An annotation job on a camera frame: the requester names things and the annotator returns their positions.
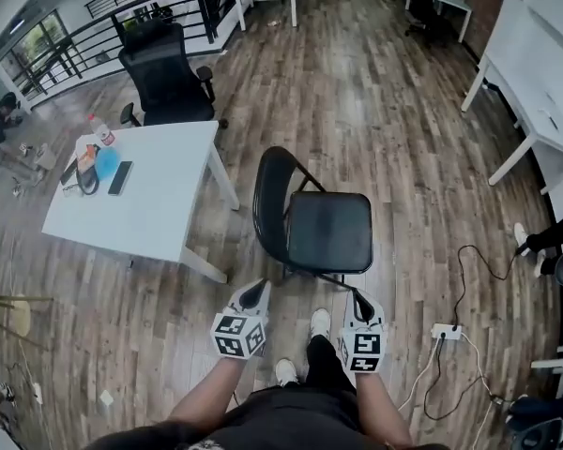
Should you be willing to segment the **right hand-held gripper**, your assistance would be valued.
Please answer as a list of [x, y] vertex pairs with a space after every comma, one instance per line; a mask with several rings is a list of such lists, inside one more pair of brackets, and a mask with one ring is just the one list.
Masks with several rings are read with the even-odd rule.
[[382, 306], [370, 294], [359, 290], [348, 293], [339, 339], [346, 372], [379, 370], [387, 346], [387, 326]]

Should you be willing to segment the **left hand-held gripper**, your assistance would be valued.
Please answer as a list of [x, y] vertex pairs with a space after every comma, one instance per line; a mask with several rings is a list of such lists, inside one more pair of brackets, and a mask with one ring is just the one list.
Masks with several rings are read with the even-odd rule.
[[210, 336], [219, 356], [248, 360], [266, 343], [271, 282], [260, 278], [236, 290], [217, 313]]

